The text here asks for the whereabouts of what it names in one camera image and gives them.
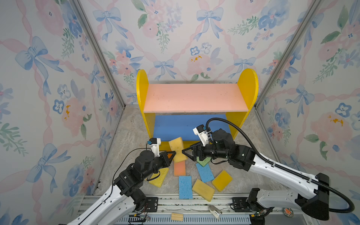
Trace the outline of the dull yellow sponge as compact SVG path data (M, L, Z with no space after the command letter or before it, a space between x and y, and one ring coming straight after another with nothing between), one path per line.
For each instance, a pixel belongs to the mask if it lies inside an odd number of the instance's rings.
M181 137L169 141L169 146L171 151L176 152L173 158L174 163L180 163L188 159L187 156L182 153L182 150L185 148Z

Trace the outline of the green sponge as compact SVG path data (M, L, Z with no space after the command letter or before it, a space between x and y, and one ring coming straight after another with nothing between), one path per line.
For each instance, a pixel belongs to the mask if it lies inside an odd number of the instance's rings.
M211 161L210 157L206 157L204 160L201 160L199 157L196 158L197 163L199 163L202 167L205 167L206 165L209 164L209 162Z

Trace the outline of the deep yellow sponge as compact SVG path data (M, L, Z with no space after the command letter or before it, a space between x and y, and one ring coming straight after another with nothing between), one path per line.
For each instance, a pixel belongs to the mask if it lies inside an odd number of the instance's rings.
M222 192L231 182L232 176L223 170L211 183L218 192Z

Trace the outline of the tan yellow sponge front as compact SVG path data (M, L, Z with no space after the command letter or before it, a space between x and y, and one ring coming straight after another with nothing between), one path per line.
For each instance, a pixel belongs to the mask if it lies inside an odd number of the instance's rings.
M200 195L206 201L211 202L213 195L215 193L215 189L197 179L192 187L192 191Z

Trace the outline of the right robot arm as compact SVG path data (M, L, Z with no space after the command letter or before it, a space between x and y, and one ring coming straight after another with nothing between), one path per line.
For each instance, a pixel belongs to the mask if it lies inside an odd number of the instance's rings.
M258 173L288 187L287 191L266 191L254 189L247 201L253 208L271 207L295 208L317 220L329 220L329 176L300 172L260 154L253 148L236 144L231 134L219 129L209 135L206 131L198 134L200 142L183 149L190 159L223 158L233 167Z

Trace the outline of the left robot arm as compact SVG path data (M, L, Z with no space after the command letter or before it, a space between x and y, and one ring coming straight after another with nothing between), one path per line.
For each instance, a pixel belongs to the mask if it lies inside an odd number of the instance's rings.
M120 172L110 188L84 213L71 221L70 225L113 225L122 217L141 211L145 207L146 195L141 187L146 178L168 168L176 152L161 152L158 157L144 150L135 162Z

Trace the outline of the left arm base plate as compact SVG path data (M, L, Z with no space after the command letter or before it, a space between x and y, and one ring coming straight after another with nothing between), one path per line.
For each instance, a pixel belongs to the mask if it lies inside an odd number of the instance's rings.
M158 197L145 197L143 198L135 208L137 213L157 212L158 210Z

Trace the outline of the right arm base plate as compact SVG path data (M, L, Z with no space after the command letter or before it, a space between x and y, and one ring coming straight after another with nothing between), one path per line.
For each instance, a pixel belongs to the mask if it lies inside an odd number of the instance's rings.
M247 197L233 197L230 208L235 212L252 212Z

